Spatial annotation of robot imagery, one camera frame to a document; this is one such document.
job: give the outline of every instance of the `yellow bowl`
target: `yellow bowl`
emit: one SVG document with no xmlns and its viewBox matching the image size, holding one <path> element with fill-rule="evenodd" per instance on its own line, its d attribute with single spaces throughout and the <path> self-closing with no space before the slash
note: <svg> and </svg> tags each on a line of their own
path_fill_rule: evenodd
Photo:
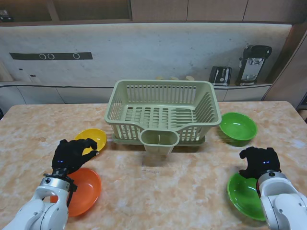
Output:
<svg viewBox="0 0 307 230">
<path fill-rule="evenodd" d="M 106 133 L 98 128 L 90 128 L 79 133 L 75 140 L 79 139 L 92 139 L 97 142 L 97 151 L 100 151 L 106 145 Z M 91 147 L 83 150 L 82 155 L 88 154 L 93 149 Z"/>
</svg>

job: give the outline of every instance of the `orange bowl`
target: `orange bowl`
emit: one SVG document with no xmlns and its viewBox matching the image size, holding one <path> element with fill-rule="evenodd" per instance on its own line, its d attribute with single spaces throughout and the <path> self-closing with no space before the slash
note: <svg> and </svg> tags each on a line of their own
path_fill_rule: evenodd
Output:
<svg viewBox="0 0 307 230">
<path fill-rule="evenodd" d="M 99 175 L 88 168 L 80 168 L 68 176 L 78 186 L 68 207 L 69 217 L 75 217 L 89 210 L 96 202 L 101 193 L 101 181 Z M 57 201 L 57 196 L 50 197 L 51 203 Z"/>
</svg>

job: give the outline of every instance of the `light green bowl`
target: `light green bowl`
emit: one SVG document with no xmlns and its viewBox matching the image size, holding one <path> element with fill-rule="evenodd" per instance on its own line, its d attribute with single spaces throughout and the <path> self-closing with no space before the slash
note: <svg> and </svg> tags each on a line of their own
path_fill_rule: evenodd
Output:
<svg viewBox="0 0 307 230">
<path fill-rule="evenodd" d="M 234 140 L 251 140 L 257 135 L 256 123 L 245 114 L 227 113 L 220 123 L 222 132 Z"/>
<path fill-rule="evenodd" d="M 228 181 L 228 195 L 231 202 L 244 215 L 265 221 L 261 201 L 256 190 L 256 182 L 255 178 L 246 179 L 236 173 Z"/>
</svg>

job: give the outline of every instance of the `countertop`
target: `countertop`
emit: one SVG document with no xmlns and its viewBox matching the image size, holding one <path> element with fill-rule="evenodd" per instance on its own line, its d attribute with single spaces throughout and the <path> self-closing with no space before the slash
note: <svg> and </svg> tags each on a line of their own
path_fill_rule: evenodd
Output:
<svg viewBox="0 0 307 230">
<path fill-rule="evenodd" d="M 31 199 L 54 150 L 88 128 L 104 130 L 107 146 L 84 167 L 95 170 L 102 193 L 85 214 L 69 218 L 67 230 L 205 229 L 267 230 L 229 202 L 228 179 L 247 163 L 248 146 L 273 147 L 281 169 L 307 195 L 307 125 L 288 102 L 220 102 L 221 113 L 242 112 L 258 125 L 244 147 L 226 144 L 212 128 L 200 148 L 175 147 L 159 165 L 146 163 L 143 146 L 112 142 L 106 104 L 17 105 L 0 121 L 0 228 Z"/>
</svg>

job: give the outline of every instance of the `backsplash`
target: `backsplash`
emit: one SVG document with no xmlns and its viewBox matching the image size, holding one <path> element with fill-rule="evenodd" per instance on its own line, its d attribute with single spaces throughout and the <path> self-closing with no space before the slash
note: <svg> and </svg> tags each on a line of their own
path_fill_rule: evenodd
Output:
<svg viewBox="0 0 307 230">
<path fill-rule="evenodd" d="M 16 81 L 113 87 L 121 79 L 207 81 L 212 66 L 229 66 L 234 83 L 247 44 L 272 47 L 258 78 L 265 81 L 291 25 L 126 23 L 0 27 L 0 60 Z M 91 52 L 93 60 L 13 60 L 9 53 Z"/>
</svg>

